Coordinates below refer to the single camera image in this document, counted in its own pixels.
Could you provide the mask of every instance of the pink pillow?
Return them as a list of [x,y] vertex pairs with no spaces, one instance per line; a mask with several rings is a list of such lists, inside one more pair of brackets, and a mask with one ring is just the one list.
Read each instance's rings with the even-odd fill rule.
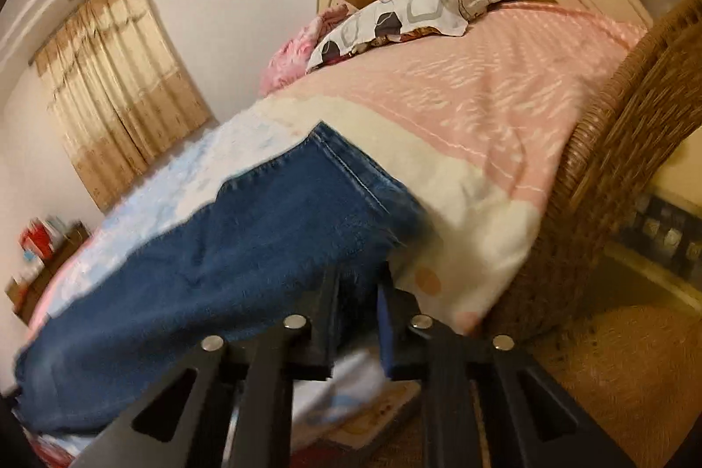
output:
[[267,96],[302,78],[319,41],[353,12],[355,9],[349,4],[329,7],[285,43],[273,55],[261,75],[261,94]]

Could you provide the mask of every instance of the patterned pillowcase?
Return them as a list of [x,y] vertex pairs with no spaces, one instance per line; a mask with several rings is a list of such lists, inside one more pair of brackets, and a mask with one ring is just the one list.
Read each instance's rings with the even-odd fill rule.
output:
[[462,36],[468,23],[501,0],[377,0],[322,39],[307,71],[335,64],[372,46],[404,43],[429,34]]

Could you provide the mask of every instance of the wicker chair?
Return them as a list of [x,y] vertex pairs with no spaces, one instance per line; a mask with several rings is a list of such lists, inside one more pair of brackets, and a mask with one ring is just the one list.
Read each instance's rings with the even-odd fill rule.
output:
[[702,0],[659,20],[594,98],[567,143],[541,232],[484,322],[518,339],[564,323],[635,197],[702,124]]

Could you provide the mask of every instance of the curtain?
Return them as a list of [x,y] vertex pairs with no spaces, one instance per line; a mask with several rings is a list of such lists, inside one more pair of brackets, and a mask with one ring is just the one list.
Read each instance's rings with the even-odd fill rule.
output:
[[147,0],[87,0],[35,63],[63,146],[103,212],[211,117]]

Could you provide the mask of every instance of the blue denim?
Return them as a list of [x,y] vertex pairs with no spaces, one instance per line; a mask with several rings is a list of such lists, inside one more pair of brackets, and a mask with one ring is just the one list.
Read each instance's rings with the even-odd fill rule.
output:
[[18,357],[20,419],[97,431],[203,337],[282,319],[330,264],[344,268],[339,320],[352,332],[373,314],[377,268],[424,220],[402,184],[320,123],[48,321]]

